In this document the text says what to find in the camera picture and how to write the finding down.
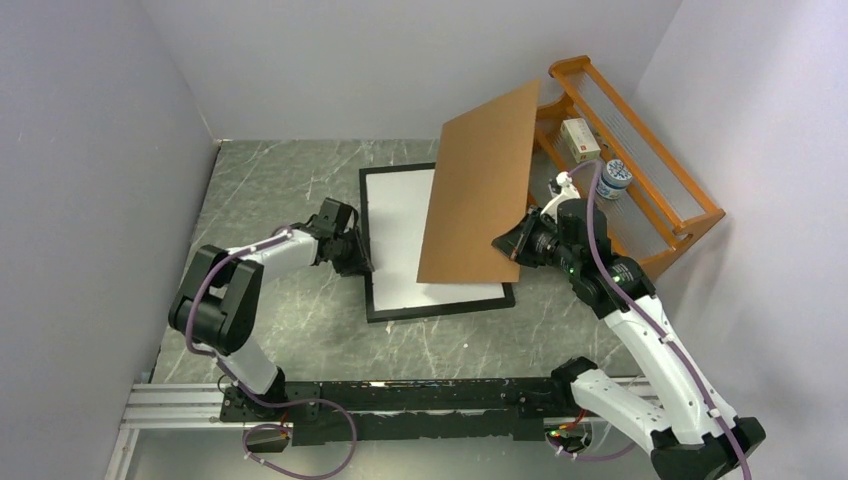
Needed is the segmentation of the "brown backing board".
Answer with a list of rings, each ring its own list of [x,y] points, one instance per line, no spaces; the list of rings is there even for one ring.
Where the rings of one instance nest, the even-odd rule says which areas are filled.
[[[539,93],[532,80],[443,124],[418,282],[519,279],[519,265],[492,242],[526,212]]]

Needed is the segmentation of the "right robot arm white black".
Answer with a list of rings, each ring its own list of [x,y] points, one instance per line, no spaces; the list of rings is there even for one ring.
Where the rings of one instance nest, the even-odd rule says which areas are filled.
[[[605,215],[587,199],[561,202],[554,215],[528,210],[492,245],[511,261],[553,267],[636,360],[658,397],[653,405],[578,357],[551,373],[553,408],[599,415],[643,450],[661,479],[719,479],[735,469],[750,478],[750,455],[766,431],[741,417],[705,379],[676,336],[639,263],[616,252]]]

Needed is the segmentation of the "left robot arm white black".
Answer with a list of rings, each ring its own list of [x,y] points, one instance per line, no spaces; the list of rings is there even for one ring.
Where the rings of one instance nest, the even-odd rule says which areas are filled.
[[[182,334],[189,352],[212,359],[234,380],[262,420],[277,418],[287,400],[284,371],[253,336],[262,288],[323,263],[342,277],[373,270],[358,210],[332,198],[306,221],[281,225],[248,245],[200,247],[175,294],[170,328]]]

